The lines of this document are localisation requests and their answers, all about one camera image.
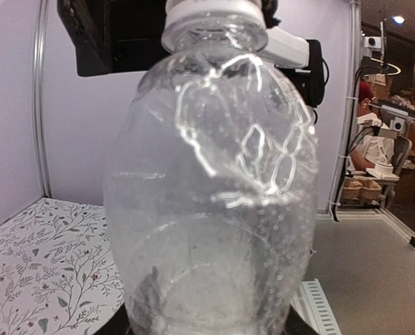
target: plastic bottle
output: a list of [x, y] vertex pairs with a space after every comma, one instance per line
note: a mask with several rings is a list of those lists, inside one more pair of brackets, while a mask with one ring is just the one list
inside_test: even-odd
[[279, 335], [308, 264], [315, 129], [255, 54], [259, 1], [167, 4], [174, 54], [142, 79], [105, 206], [136, 335]]

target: white wall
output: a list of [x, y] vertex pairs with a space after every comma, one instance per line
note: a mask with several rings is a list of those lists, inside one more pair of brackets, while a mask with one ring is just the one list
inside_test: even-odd
[[339, 152], [349, 80], [349, 7], [343, 0], [279, 0], [280, 27], [291, 34], [322, 43], [330, 67], [324, 102], [317, 108], [320, 173], [318, 208], [327, 208]]
[[[326, 208], [340, 142], [347, 86], [349, 10], [342, 0], [280, 0], [281, 27], [322, 42], [331, 68], [319, 108], [319, 208]], [[110, 145], [133, 99], [141, 73], [78, 78], [73, 45], [51, 6], [45, 63], [45, 125], [56, 198], [102, 203]]]
[[78, 77], [74, 46], [50, 6], [43, 110], [54, 198], [103, 203], [105, 160], [142, 75]]
[[0, 0], [0, 225], [41, 196], [31, 118], [37, 6]]

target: white vent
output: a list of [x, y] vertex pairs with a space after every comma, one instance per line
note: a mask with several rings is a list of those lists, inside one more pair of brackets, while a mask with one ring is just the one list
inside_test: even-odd
[[302, 286], [315, 320], [314, 323], [317, 325], [317, 332], [320, 335], [342, 335], [319, 281], [317, 279], [304, 281]]

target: white robotic arm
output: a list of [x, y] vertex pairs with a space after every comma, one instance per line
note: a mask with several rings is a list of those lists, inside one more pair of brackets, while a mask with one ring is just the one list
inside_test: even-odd
[[286, 68], [306, 68], [310, 60], [310, 45], [303, 38], [287, 33], [279, 27], [267, 30], [268, 45], [259, 55], [274, 63]]

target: table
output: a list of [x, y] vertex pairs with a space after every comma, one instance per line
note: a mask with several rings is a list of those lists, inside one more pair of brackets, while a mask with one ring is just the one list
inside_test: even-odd
[[0, 335], [92, 335], [122, 303], [103, 207], [42, 199], [0, 227]]
[[319, 221], [314, 248], [305, 279], [320, 280], [343, 335], [415, 335], [415, 249], [383, 216]]

